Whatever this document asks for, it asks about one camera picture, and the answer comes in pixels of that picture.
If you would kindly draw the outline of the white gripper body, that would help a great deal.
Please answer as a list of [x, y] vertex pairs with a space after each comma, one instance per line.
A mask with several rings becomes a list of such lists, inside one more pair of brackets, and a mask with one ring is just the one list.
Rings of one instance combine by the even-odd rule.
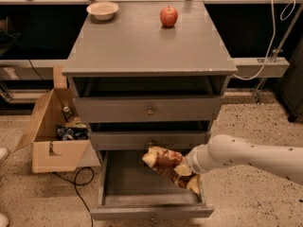
[[207, 173], [215, 166], [208, 145], [193, 148], [186, 156], [186, 162], [192, 172], [196, 174]]

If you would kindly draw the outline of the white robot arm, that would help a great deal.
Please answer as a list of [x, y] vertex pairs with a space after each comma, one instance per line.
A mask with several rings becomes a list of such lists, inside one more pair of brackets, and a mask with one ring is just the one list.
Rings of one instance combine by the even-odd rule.
[[216, 135], [207, 144], [192, 149], [174, 170], [180, 176], [189, 176], [239, 165], [303, 184], [303, 148], [256, 145], [227, 134]]

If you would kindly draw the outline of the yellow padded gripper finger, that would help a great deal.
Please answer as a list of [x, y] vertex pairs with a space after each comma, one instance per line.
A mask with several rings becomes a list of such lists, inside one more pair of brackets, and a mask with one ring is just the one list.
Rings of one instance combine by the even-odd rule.
[[176, 166], [174, 171], [180, 176], [190, 176], [192, 174], [192, 170], [187, 164], [180, 164]]

